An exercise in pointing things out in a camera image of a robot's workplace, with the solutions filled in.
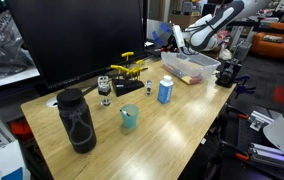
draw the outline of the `teal cup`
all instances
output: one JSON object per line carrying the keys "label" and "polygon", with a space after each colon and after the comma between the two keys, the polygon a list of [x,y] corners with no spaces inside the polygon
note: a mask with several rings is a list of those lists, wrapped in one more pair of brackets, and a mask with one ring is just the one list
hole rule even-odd
{"label": "teal cup", "polygon": [[124,105],[120,109],[120,113],[123,119],[123,126],[125,128],[135,128],[136,121],[139,115],[139,108],[134,104]]}

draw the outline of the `plastic bag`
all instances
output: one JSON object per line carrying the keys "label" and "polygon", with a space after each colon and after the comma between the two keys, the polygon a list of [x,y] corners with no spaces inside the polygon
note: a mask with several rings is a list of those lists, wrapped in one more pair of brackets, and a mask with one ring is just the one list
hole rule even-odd
{"label": "plastic bag", "polygon": [[222,48],[220,50],[220,53],[219,53],[219,58],[220,59],[223,59],[223,60],[230,60],[232,59],[232,53],[230,50],[226,49],[226,48]]}
{"label": "plastic bag", "polygon": [[9,11],[0,15],[0,79],[28,68],[29,59],[21,52],[23,40]]}

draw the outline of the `black water bottle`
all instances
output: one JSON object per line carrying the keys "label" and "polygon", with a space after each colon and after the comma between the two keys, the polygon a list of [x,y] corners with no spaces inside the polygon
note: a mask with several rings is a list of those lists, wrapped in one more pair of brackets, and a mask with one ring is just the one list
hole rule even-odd
{"label": "black water bottle", "polygon": [[67,89],[57,96],[58,109],[69,140],[78,153],[86,153],[96,144],[89,106],[82,91]]}

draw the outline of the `black monitor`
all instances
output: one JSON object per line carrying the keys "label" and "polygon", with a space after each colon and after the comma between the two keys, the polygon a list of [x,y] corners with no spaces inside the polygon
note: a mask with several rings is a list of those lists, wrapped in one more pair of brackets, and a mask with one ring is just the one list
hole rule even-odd
{"label": "black monitor", "polygon": [[146,56],[138,0],[7,0],[49,88],[97,76]]}
{"label": "black monitor", "polygon": [[232,2],[233,0],[208,0],[210,4],[227,4]]}

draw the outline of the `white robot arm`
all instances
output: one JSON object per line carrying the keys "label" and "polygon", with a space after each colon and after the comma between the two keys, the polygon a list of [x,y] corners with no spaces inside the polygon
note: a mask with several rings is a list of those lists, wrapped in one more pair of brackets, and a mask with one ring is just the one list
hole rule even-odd
{"label": "white robot arm", "polygon": [[178,25],[173,26],[177,46],[184,47],[184,39],[189,39],[189,47],[194,51],[208,51],[217,44],[216,33],[235,19],[248,17],[266,7],[272,0],[234,0],[226,4],[214,17],[207,15],[190,25],[184,35]]}

